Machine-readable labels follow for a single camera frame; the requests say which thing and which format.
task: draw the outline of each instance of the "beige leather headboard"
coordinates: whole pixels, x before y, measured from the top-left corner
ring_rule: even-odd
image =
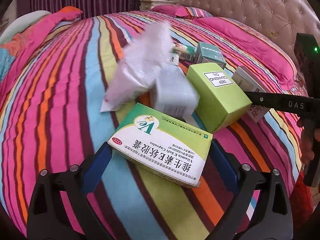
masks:
[[[311,33],[320,44],[320,22],[307,0],[179,0],[179,3],[254,28],[283,49],[297,68],[293,52],[296,33]]]

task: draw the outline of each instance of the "bedspread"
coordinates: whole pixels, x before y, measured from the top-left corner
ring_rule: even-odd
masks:
[[[245,65],[271,91],[294,93],[282,90],[258,58],[188,20],[134,11],[61,22],[27,64],[19,65],[14,73],[17,78],[11,78],[15,80],[12,87],[1,84],[6,93],[0,105],[0,200],[24,234],[28,204],[41,169],[60,172],[80,164],[111,137],[135,104],[117,112],[99,112],[122,48],[145,24],[158,20],[170,22],[175,41],[196,46],[201,40],[220,47],[230,75],[238,65]],[[189,64],[180,61],[185,73]],[[148,94],[137,101],[150,105]],[[204,128],[196,115],[193,118]],[[301,168],[301,130],[296,121],[294,114],[271,109],[258,123],[245,115],[214,137],[241,163],[260,171],[279,169],[290,193]],[[183,188],[114,154],[95,192],[87,198],[116,239],[205,239],[233,195],[210,158],[200,181],[198,188]],[[61,196],[73,228],[82,232],[66,194]],[[257,196],[239,230],[248,225]]]

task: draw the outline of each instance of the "white nightstand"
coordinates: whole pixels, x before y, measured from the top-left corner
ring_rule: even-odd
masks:
[[[177,2],[166,0],[140,0],[140,2],[140,11],[151,10],[161,4],[177,4]]]

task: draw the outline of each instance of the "screw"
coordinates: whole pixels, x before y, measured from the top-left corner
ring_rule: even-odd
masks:
[[[46,169],[43,169],[42,171],[40,171],[40,175],[41,176],[45,176],[47,175],[48,171]]]
[[[245,171],[249,171],[251,170],[251,166],[249,164],[242,164],[242,169],[244,169]]]
[[[77,164],[71,165],[70,171],[77,171],[79,166]]]
[[[276,175],[276,176],[279,176],[279,175],[280,175],[280,171],[277,170],[277,169],[274,169],[272,172],[273,172],[273,174]]]

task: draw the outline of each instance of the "person's hand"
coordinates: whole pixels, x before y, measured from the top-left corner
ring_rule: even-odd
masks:
[[[302,119],[299,119],[297,122],[298,127],[303,127]],[[315,140],[320,142],[320,128],[315,130]],[[314,152],[312,151],[312,143],[310,138],[308,138],[305,129],[301,132],[301,139],[300,139],[300,149],[301,149],[301,161],[307,165],[310,163],[311,160],[315,157]]]

